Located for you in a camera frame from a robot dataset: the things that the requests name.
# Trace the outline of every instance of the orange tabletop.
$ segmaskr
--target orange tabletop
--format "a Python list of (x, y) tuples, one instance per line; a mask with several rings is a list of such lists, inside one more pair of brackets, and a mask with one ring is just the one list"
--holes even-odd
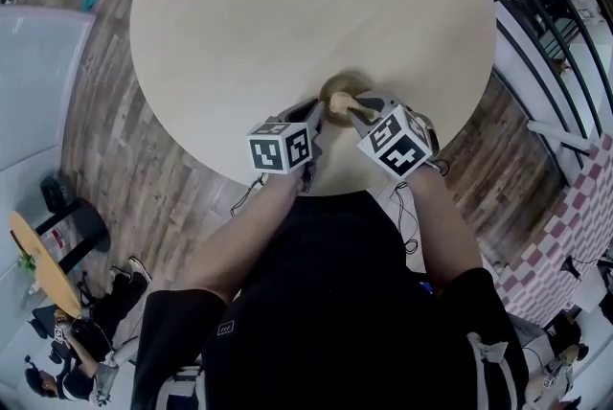
[(72, 284), (40, 240), (38, 233), (13, 211), (9, 219), (11, 232), (36, 263), (35, 277), (45, 294), (73, 318), (80, 317), (79, 296)]

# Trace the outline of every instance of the wooden floor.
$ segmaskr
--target wooden floor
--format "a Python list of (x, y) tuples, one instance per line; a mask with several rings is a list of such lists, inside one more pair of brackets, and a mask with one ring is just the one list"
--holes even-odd
[[(82, 0), (27, 0), (80, 9)], [(108, 256), (84, 268), (98, 289), (107, 269), (143, 260), (153, 289), (181, 276), (197, 245), (229, 218), (244, 191), (196, 162), (153, 116), (134, 74), (128, 38), (131, 0), (101, 0), (71, 100), (62, 170), (106, 220)], [(492, 78), (474, 116), (443, 152), (447, 182), (492, 263), (511, 262), (561, 190), (561, 177), (500, 81)], [(118, 339), (137, 328), (133, 310)]]

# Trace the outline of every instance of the forearm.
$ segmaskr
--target forearm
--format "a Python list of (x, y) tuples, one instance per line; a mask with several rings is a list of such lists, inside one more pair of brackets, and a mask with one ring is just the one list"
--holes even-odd
[(206, 289), (229, 304), (291, 210), (300, 176), (272, 175), (240, 212), (199, 248), (182, 288)]
[(420, 222), (426, 272), (440, 293), (459, 275), (483, 266), (479, 245), (436, 170), (422, 167), (407, 182)]
[(94, 377), (94, 375), (98, 371), (98, 362), (96, 362), (94, 357), (91, 356), (91, 354), (81, 345), (79, 340), (77, 340), (75, 335), (73, 335), (71, 332), (66, 335), (66, 340), (68, 340), (68, 343), (79, 356), (81, 362), (80, 368), (89, 377)]

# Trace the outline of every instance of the round table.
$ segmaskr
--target round table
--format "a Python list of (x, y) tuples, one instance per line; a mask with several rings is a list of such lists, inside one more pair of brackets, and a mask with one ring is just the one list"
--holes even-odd
[[(213, 170), (243, 184), (245, 135), (357, 71), (434, 123), (442, 146), (488, 82), (492, 0), (133, 0), (136, 73), (168, 133)], [(382, 186), (354, 129), (325, 125), (313, 194)]]
[[(41, 241), (40, 235), (68, 216), (73, 218), (82, 240), (61, 261), (56, 262)], [(22, 215), (13, 211), (9, 216), (9, 228), (19, 249), (34, 257), (34, 275), (45, 294), (70, 316), (79, 318), (79, 295), (66, 274), (92, 249), (108, 252), (110, 248), (108, 230), (94, 206), (83, 199), (77, 199), (37, 228), (30, 226)]]

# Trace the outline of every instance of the shirt logo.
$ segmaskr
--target shirt logo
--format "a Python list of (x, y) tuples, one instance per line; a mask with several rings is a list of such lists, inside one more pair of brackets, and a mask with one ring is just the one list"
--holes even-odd
[(224, 323), (217, 327), (217, 336), (227, 335), (228, 333), (232, 333), (234, 331), (234, 320), (228, 323)]

